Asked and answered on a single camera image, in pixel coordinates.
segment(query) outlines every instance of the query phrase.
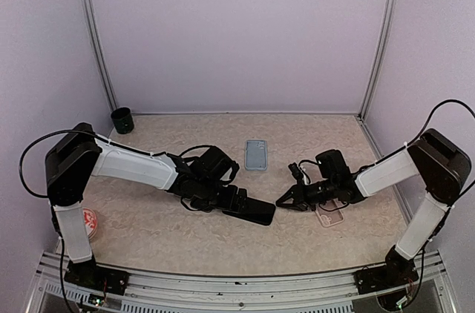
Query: metal corner post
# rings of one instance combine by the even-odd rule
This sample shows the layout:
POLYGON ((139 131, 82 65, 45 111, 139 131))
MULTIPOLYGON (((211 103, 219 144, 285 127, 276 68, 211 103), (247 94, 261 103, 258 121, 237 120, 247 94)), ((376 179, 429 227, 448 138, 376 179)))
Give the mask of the metal corner post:
POLYGON ((371 67, 370 81, 366 92, 364 94, 363 103, 359 116, 363 122, 365 122, 368 115, 368 111, 373 100, 376 90, 376 84, 378 83, 381 66, 383 63, 384 52, 386 51, 387 41, 389 39, 391 22, 393 20, 394 8, 396 6, 396 0, 386 0, 386 6, 384 7, 383 23, 381 26, 381 32, 379 34, 378 47, 376 48, 376 54, 371 67))
POLYGON ((112 88, 111 79, 109 78, 107 67, 105 66, 104 54, 102 52, 102 46, 99 40, 96 19, 94 18, 92 0, 82 0, 82 6, 84 7, 89 36, 91 37, 91 45, 94 56, 96 57, 97 68, 101 77, 102 86, 104 87, 105 95, 107 96, 109 108, 111 111, 114 111, 118 108, 118 105, 114 94, 114 89, 112 88))

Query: gray phone case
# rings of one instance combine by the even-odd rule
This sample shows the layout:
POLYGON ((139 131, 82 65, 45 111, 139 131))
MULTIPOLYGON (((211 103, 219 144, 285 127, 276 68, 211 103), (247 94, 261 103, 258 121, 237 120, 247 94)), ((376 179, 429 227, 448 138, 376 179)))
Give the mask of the gray phone case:
POLYGON ((267 142, 265 140, 247 140, 244 168, 247 171, 265 171, 267 169, 267 142))

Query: beige table surface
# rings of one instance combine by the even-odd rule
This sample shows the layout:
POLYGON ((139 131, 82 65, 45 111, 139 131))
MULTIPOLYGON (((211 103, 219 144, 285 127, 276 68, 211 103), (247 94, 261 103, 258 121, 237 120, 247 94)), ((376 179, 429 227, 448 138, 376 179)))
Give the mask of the beige table surface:
MULTIPOLYGON (((338 148, 352 171, 374 161, 352 116, 219 114, 135 116, 135 130, 112 138, 147 151, 222 148, 239 162, 234 181, 248 195, 275 202, 295 183, 288 164, 338 148), (265 139, 265 172, 244 169, 248 139, 265 139)), ((317 168, 307 166, 313 181, 317 168)), ((213 211, 190 212, 164 191, 121 179, 91 178, 85 207, 99 226, 91 245, 98 262, 153 271, 209 275, 299 274, 366 265, 384 259, 405 229, 387 189, 343 210, 345 221, 323 228, 315 213, 277 208, 271 226, 213 211)))

